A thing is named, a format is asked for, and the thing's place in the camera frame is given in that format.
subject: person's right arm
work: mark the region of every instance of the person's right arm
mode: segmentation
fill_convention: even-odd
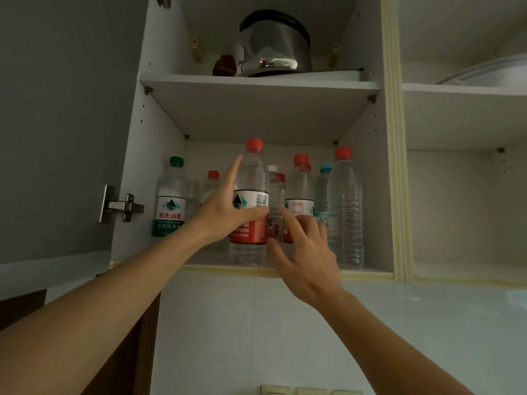
[[[281,212],[295,244],[293,259],[273,239],[268,254],[291,292],[332,327],[377,395],[472,394],[342,288],[324,225],[311,216],[295,219],[287,209]]]

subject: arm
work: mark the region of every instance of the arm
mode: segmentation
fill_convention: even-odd
[[[179,230],[0,332],[2,393],[80,394],[194,252],[264,216],[266,207],[232,205],[240,162]]]
[[[352,354],[378,395],[472,394],[368,311],[340,283],[324,225],[310,216],[295,219],[282,208],[295,244],[293,260],[268,240],[268,253],[287,287],[313,306]]]

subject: person's left arm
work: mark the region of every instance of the person's left arm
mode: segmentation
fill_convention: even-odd
[[[265,216],[267,207],[232,205],[240,162],[176,232],[0,332],[1,392],[80,394],[194,252]]]

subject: red bottle cap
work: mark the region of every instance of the red bottle cap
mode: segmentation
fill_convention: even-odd
[[[218,180],[220,178],[220,172],[218,171],[209,171],[207,175],[209,179]]]
[[[353,151],[349,147],[339,147],[335,150],[335,160],[352,159]]]
[[[306,154],[298,154],[295,155],[295,158],[293,159],[293,164],[296,165],[306,165],[309,163],[309,156]]]
[[[245,143],[246,148],[251,149],[262,149],[264,147],[264,142],[260,139],[248,139]]]

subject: gray cabinet door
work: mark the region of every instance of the gray cabinet door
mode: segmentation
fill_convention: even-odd
[[[121,183],[148,0],[1,4],[5,298],[108,265],[114,223],[97,219]]]

